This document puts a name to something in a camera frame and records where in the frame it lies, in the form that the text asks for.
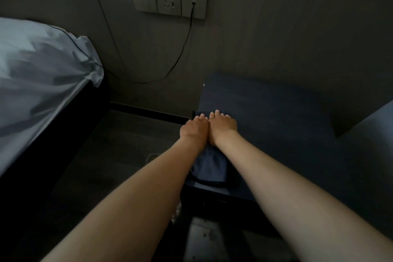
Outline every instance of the cable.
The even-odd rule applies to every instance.
[[[195,8],[195,4],[193,3],[193,8],[192,8],[192,10],[191,10],[191,18],[190,18],[190,28],[188,29],[188,34],[187,34],[187,37],[186,37],[186,39],[185,39],[185,41],[184,41],[184,45],[183,45],[182,51],[180,52],[180,55],[179,55],[178,59],[176,60],[176,62],[175,62],[174,65],[172,66],[172,68],[169,70],[169,72],[166,74],[166,76],[163,77],[163,78],[161,78],[161,79],[157,79],[157,80],[153,80],[153,81],[149,81],[149,82],[134,82],[134,81],[132,81],[133,83],[135,83],[135,84],[149,84],[149,83],[153,83],[153,82],[157,82],[157,81],[164,80],[164,79],[170,74],[170,72],[174,69],[174,67],[175,67],[175,66],[177,65],[177,63],[179,62],[179,59],[180,59],[180,57],[181,57],[182,54],[183,54],[185,44],[187,43],[188,37],[190,36],[191,26],[192,26],[192,24],[193,24],[194,8]]]
[[[188,34],[187,34],[187,37],[186,37],[186,39],[185,39],[185,41],[184,41],[182,51],[180,52],[179,57],[177,58],[176,62],[174,63],[174,65],[172,66],[172,68],[169,70],[169,72],[165,75],[165,77],[163,77],[163,78],[161,78],[161,79],[149,81],[149,82],[135,82],[135,81],[131,81],[132,83],[135,83],[135,84],[149,84],[149,83],[161,81],[161,80],[164,80],[164,79],[171,73],[171,71],[175,68],[175,66],[176,66],[177,63],[179,62],[180,57],[181,57],[182,54],[183,54],[185,44],[187,43],[188,37],[190,36],[190,33],[191,33],[191,26],[192,26],[192,24],[193,24],[194,8],[195,8],[195,4],[193,3],[193,8],[192,8],[192,10],[191,10],[191,18],[190,18],[190,28],[188,29]],[[76,42],[72,39],[72,37],[71,37],[65,30],[63,30],[63,29],[61,29],[61,28],[58,28],[58,27],[55,27],[55,26],[52,26],[52,25],[49,25],[49,26],[51,26],[52,28],[55,28],[55,29],[58,29],[58,30],[63,31],[63,32],[70,38],[70,40],[73,42],[73,44],[78,48],[78,50],[81,51],[88,59],[90,59],[90,60],[91,60],[93,63],[95,63],[97,66],[103,68],[104,71],[109,72],[110,74],[114,75],[117,79],[121,79],[120,77],[118,77],[117,75],[115,75],[114,73],[112,73],[111,71],[109,71],[109,70],[107,70],[106,68],[104,68],[102,65],[100,65],[100,64],[98,64],[97,62],[95,62],[94,60],[92,60],[85,52],[82,51],[81,48],[79,48],[79,46],[76,44]]]

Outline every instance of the white bed sheet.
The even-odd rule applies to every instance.
[[[102,81],[91,41],[68,35],[0,18],[0,176],[89,80],[96,87]]]

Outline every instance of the floor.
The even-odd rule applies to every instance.
[[[142,168],[154,154],[167,150],[178,139],[180,127],[109,111],[58,181],[11,261],[42,259],[107,194]],[[174,225],[165,232],[156,260],[160,260],[162,253],[172,255],[172,260],[183,261],[237,261],[246,257],[253,261],[296,260],[278,235],[234,225],[243,223],[228,216],[221,219],[220,211],[228,207],[220,205],[205,207],[203,201],[202,217],[194,213],[197,209],[184,207]]]

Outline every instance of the black baseboard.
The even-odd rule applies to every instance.
[[[189,121],[189,118],[187,118],[187,117],[152,111],[152,110],[148,110],[148,109],[142,109],[142,108],[123,105],[123,104],[117,104],[117,103],[111,103],[109,106],[109,109],[114,110],[114,111],[128,113],[128,114],[134,114],[134,115],[138,115],[138,116],[158,119],[158,120],[162,120],[162,121],[168,121],[168,122],[177,123],[177,124],[185,124],[187,121]]]

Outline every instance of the bare skin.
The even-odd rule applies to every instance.
[[[301,175],[257,149],[218,110],[96,206],[43,261],[149,261],[206,141],[217,146],[301,261],[392,261],[393,243]]]

